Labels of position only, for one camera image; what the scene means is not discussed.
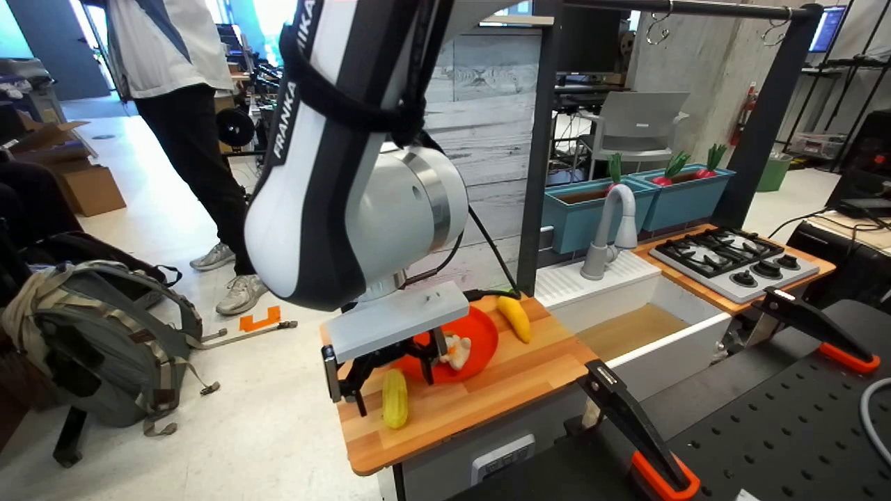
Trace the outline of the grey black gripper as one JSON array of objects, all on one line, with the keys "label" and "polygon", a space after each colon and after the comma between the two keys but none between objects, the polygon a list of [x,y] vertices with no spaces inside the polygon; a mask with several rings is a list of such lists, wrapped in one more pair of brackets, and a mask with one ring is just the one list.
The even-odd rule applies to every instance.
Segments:
[{"label": "grey black gripper", "polygon": [[469,299],[453,281],[406,286],[361,301],[322,325],[321,349],[329,395],[353,402],[368,414],[361,385],[404,354],[417,357],[424,382],[435,385],[435,365],[446,354],[443,325],[469,314]]}]

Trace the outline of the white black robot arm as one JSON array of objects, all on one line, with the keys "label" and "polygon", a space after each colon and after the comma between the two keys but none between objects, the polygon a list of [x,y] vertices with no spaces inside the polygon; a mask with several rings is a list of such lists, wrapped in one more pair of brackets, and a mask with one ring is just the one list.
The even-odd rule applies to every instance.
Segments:
[{"label": "white black robot arm", "polygon": [[356,404],[368,377],[469,311],[450,281],[411,275],[469,223],[460,171],[424,134],[425,87],[456,0],[297,0],[281,27],[281,93],[244,247],[279,299],[329,314],[329,395]]}]

